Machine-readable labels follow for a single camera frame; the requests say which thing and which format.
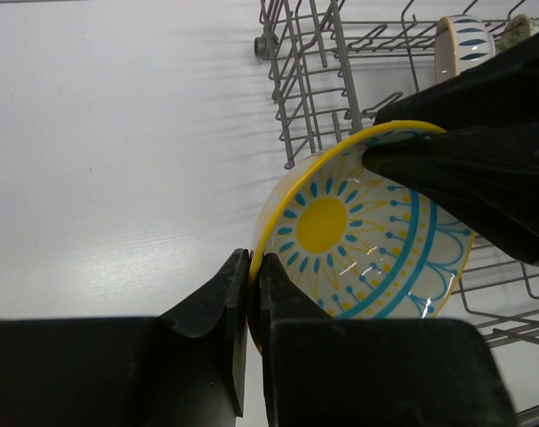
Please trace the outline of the white bowl with patterned outside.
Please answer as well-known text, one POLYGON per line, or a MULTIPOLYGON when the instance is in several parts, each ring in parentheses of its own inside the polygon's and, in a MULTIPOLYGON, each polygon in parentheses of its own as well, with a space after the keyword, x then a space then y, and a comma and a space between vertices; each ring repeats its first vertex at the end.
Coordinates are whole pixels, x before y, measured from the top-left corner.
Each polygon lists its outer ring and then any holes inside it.
POLYGON ((439 19, 434 37, 435 82, 443 83, 495 56, 495 42, 486 24, 469 14, 439 19))

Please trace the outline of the teal bowl with yellow centre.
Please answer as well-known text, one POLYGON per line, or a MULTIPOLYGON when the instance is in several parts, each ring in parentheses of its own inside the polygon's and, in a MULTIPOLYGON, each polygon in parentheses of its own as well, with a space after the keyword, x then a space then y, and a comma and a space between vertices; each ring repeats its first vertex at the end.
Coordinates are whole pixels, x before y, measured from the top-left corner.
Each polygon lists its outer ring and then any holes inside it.
POLYGON ((265 255, 337 319, 432 318, 454 291, 474 231, 432 198, 365 169, 364 152, 439 126, 397 120, 355 133, 289 170, 255 221, 248 323, 261 341, 256 307, 265 255))

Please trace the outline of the leaf and flower pattern bowl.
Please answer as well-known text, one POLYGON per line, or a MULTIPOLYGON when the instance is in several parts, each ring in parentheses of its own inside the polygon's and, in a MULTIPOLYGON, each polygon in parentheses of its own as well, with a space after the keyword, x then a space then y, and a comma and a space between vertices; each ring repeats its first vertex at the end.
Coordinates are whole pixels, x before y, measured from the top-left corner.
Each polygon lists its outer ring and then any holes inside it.
POLYGON ((539 33, 539 21, 526 14, 519 14, 508 22, 496 44, 496 50, 498 53, 506 52, 537 33, 539 33))

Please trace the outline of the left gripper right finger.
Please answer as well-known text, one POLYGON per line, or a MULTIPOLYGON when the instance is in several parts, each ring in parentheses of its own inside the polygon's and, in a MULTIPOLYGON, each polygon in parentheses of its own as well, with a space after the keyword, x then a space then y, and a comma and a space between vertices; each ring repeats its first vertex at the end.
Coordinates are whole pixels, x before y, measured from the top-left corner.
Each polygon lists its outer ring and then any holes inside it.
POLYGON ((278 257, 258 277, 272 426, 514 426, 482 335, 451 318, 335 320, 278 257))

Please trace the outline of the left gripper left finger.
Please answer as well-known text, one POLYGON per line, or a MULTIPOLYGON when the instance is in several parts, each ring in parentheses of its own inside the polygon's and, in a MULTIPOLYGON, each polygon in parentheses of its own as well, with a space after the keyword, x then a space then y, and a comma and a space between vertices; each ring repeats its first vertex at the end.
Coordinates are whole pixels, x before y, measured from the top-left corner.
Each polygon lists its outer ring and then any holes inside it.
POLYGON ((0 426, 232 426, 250 256, 153 317, 0 320, 0 426))

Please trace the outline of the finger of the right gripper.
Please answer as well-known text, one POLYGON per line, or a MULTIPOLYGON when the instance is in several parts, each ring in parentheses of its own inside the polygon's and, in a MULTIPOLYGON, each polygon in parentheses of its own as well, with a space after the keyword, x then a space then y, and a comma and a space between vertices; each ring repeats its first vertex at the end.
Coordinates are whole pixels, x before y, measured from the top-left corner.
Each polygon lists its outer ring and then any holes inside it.
POLYGON ((377 125, 417 120, 448 131, 539 121, 539 33, 491 60, 381 108, 377 125))
POLYGON ((487 241, 539 266, 539 121, 367 149, 363 166, 415 189, 487 241))

